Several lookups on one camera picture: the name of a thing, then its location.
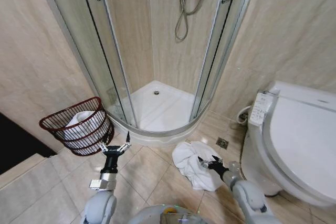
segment wicker basket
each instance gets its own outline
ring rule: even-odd
[[[77,113],[84,111],[91,111],[92,114],[83,121],[67,126]],[[78,156],[99,152],[99,143],[108,145],[114,136],[113,124],[99,97],[90,98],[42,118],[39,125]]]

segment toilet lid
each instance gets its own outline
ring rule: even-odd
[[[281,170],[328,201],[336,201],[335,128],[335,110],[280,97],[263,129],[266,149]]]

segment white towel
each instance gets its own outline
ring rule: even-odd
[[[212,155],[220,158],[210,146],[202,142],[182,142],[172,155],[175,166],[190,180],[194,190],[215,191],[223,184],[214,170],[202,167],[198,160],[198,156],[208,161],[214,160]]]
[[[78,112],[73,116],[71,121],[67,124],[66,127],[72,126],[76,123],[84,121],[86,118],[91,116],[94,111],[82,111]],[[93,117],[91,117],[88,121],[83,122],[82,124],[70,128],[68,130],[64,130],[64,137],[66,140],[75,140],[81,138],[83,136],[87,136],[89,133],[93,132],[96,128],[98,128],[103,122],[104,114],[101,111],[98,111]],[[95,131],[94,135],[91,137],[95,140],[100,139],[106,133],[106,129],[103,128]]]

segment dark doorway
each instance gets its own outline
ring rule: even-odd
[[[0,174],[11,169],[35,153],[38,153],[43,157],[56,155],[52,149],[1,113],[0,125],[2,135],[0,148]]]

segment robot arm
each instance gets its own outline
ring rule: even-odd
[[[113,195],[116,188],[116,175],[118,173],[118,158],[131,146],[130,133],[126,143],[122,146],[105,146],[101,149],[106,156],[104,168],[100,171],[99,179],[92,179],[90,188],[98,192],[89,199],[85,205],[81,224],[109,224],[117,206],[117,199]]]
[[[213,156],[215,161],[204,161],[198,157],[201,165],[215,170],[222,181],[231,189],[246,218],[247,224],[281,224],[273,215],[263,192],[253,183],[243,180],[239,174],[240,165],[230,162],[229,168],[223,161]]]

